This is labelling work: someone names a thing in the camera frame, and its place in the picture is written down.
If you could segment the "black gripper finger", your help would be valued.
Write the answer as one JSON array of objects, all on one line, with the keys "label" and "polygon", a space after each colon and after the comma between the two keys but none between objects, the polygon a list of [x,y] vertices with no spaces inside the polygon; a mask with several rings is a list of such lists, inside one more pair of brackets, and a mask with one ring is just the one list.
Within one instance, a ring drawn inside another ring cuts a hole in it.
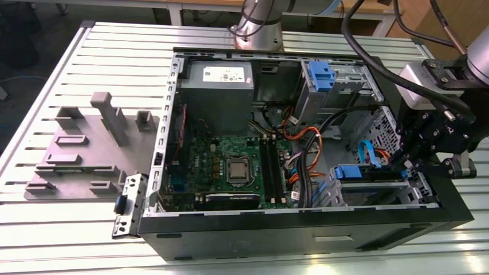
[{"label": "black gripper finger", "polygon": [[458,176],[458,160],[445,158],[441,162],[433,162],[433,159],[406,159],[417,172],[425,175],[433,175],[440,178],[456,179]]},{"label": "black gripper finger", "polygon": [[405,162],[412,166],[417,164],[432,164],[433,150],[428,145],[429,127],[433,122],[433,111],[416,111],[406,115],[402,123],[397,125],[397,134],[400,136],[398,149],[389,159],[389,168],[400,171],[406,168]]}]

